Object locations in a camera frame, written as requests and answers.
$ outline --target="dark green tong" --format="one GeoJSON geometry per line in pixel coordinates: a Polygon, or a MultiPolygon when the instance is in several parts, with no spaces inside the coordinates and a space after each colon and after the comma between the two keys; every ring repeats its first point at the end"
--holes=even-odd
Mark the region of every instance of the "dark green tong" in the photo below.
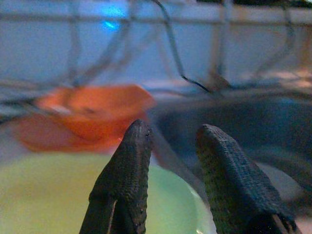
{"type": "MultiPolygon", "coordinates": [[[[145,233],[151,145],[151,130],[135,121],[96,180],[80,234],[145,233]]],[[[203,125],[197,154],[218,234],[301,233],[268,177],[233,138],[203,125]]]]}
{"type": "Polygon", "coordinates": [[[136,120],[97,178],[80,234],[143,234],[151,130],[136,120]]]}
{"type": "Polygon", "coordinates": [[[203,125],[197,155],[218,234],[300,234],[269,178],[221,129],[203,125]]]}

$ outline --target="blue light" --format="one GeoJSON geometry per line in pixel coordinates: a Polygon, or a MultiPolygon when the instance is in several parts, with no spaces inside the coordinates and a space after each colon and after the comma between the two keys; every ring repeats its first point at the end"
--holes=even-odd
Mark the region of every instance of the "blue light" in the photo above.
{"type": "Polygon", "coordinates": [[[120,23],[105,21],[103,22],[103,26],[112,31],[116,31],[120,28],[120,23]]]}
{"type": "MultiPolygon", "coordinates": [[[[115,6],[104,7],[102,9],[102,13],[104,16],[108,17],[124,17],[126,15],[123,9],[115,6]]],[[[121,23],[104,21],[102,25],[104,28],[109,29],[110,31],[117,31],[120,28],[121,23]]]]}

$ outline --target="orange bowl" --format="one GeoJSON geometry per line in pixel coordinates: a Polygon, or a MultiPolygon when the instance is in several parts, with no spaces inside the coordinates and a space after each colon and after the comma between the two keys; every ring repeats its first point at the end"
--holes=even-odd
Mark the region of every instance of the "orange bowl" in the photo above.
{"type": "Polygon", "coordinates": [[[143,118],[154,104],[153,97],[137,85],[62,87],[36,102],[87,140],[122,136],[131,122],[143,118]]]}

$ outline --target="dish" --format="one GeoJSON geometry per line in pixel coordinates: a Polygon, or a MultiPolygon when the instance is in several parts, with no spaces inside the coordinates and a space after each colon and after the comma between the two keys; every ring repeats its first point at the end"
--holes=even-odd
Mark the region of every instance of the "dish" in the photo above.
{"type": "Polygon", "coordinates": [[[87,140],[116,132],[122,136],[154,104],[151,94],[134,84],[60,87],[36,101],[39,108],[53,113],[55,121],[87,140]]]}
{"type": "Polygon", "coordinates": [[[15,137],[28,149],[39,151],[103,151],[121,142],[119,134],[111,134],[100,140],[86,140],[75,135],[49,116],[35,114],[17,120],[15,137]]]}
{"type": "MultiPolygon", "coordinates": [[[[0,167],[0,233],[77,234],[109,156],[32,154],[0,167]]],[[[149,172],[147,234],[212,234],[211,213],[181,178],[149,172]]]]}

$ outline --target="light green plate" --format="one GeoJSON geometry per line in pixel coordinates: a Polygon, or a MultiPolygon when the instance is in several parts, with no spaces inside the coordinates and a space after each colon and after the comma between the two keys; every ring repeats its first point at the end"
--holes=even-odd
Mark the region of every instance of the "light green plate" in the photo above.
{"type": "MultiPolygon", "coordinates": [[[[35,154],[0,168],[1,234],[78,234],[108,156],[35,154]]],[[[212,234],[212,215],[181,178],[149,172],[147,234],[212,234]]]]}

